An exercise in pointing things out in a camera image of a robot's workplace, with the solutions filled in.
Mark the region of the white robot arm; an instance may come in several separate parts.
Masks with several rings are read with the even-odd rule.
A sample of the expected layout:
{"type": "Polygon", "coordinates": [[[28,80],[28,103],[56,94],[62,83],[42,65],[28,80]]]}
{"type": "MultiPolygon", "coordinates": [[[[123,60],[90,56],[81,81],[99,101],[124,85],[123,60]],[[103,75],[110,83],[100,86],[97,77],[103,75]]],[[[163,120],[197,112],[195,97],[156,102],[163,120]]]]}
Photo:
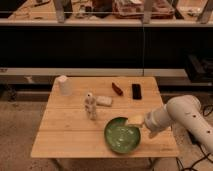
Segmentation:
{"type": "Polygon", "coordinates": [[[201,103],[193,95],[173,97],[162,107],[142,115],[131,116],[125,122],[126,126],[143,127],[149,131],[149,137],[154,138],[174,123],[179,123],[213,154],[213,126],[200,114],[201,103]]]}

